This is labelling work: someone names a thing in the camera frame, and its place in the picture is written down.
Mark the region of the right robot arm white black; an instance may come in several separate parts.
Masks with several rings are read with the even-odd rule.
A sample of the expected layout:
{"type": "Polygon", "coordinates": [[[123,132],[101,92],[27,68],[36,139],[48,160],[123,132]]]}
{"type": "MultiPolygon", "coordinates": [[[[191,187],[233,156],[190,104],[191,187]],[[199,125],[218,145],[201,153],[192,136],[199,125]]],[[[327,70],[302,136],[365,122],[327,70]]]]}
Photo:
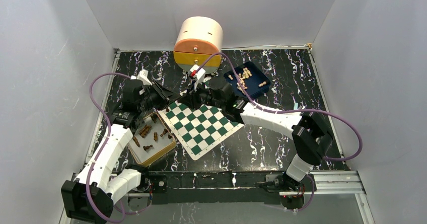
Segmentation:
{"type": "Polygon", "coordinates": [[[261,185],[270,192],[298,190],[313,167],[321,164],[334,140],[332,131],[317,112],[301,109],[296,113],[280,113],[278,109],[253,105],[237,96],[229,84],[221,89],[192,84],[178,102],[192,110],[203,105],[213,106],[229,121],[267,128],[291,139],[296,155],[282,177],[261,185]]]}

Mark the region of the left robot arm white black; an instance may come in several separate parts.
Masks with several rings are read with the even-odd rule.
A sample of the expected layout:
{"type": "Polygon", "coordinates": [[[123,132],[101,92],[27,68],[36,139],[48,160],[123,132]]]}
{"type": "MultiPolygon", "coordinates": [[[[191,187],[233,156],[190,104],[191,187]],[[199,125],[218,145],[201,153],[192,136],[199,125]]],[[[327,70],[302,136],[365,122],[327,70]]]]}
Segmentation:
{"type": "Polygon", "coordinates": [[[107,130],[103,143],[94,156],[72,181],[61,188],[65,213],[68,217],[91,223],[114,223],[111,213],[122,197],[135,188],[144,192],[150,178],[141,167],[127,167],[111,178],[115,163],[124,148],[132,141],[143,115],[163,110],[180,97],[157,82],[127,79],[119,103],[107,115],[107,130]]]}

